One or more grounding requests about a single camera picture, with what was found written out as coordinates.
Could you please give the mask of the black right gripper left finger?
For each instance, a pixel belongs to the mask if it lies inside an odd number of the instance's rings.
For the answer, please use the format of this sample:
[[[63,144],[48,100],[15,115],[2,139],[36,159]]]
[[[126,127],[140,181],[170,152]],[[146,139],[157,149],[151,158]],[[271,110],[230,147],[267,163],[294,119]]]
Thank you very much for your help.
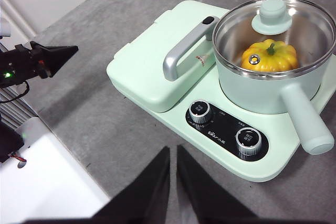
[[[31,219],[25,223],[165,223],[170,149],[165,146],[126,188],[90,218]]]

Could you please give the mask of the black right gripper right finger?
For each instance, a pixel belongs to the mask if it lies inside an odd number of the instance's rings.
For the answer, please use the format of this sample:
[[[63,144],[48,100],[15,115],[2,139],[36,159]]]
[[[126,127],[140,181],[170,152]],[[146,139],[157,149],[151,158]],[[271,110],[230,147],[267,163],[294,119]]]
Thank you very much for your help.
[[[264,183],[228,173],[213,178],[183,145],[177,146],[177,174],[198,223],[335,223],[335,183],[316,176],[285,173]]]

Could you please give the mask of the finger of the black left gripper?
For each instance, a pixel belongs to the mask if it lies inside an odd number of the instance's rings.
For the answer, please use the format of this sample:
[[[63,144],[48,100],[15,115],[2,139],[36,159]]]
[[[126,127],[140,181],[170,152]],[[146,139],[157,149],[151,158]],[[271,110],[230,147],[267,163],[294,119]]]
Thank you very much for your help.
[[[44,63],[47,68],[48,77],[53,77],[78,50],[78,46],[45,47]]]

